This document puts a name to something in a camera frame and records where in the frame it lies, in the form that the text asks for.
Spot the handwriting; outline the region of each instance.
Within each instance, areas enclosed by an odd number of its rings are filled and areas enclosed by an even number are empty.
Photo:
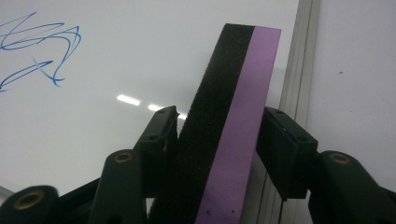
[[[13,21],[0,24],[0,51],[24,50],[32,46],[40,45],[48,40],[56,39],[66,43],[65,51],[59,50],[62,53],[62,59],[59,62],[53,60],[38,62],[34,56],[27,67],[18,70],[11,75],[6,75],[6,78],[0,78],[0,92],[7,91],[4,89],[6,85],[19,80],[34,71],[38,71],[45,77],[49,78],[52,83],[59,87],[59,82],[64,78],[58,78],[58,72],[66,60],[72,55],[81,41],[79,34],[79,26],[69,29],[63,29],[63,22],[56,22],[44,24],[39,26],[21,29],[21,25],[32,20],[35,12],[24,17],[20,17]]]

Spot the purple foam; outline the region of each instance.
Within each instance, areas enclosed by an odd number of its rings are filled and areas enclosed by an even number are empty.
[[[255,27],[195,224],[238,224],[280,30]]]

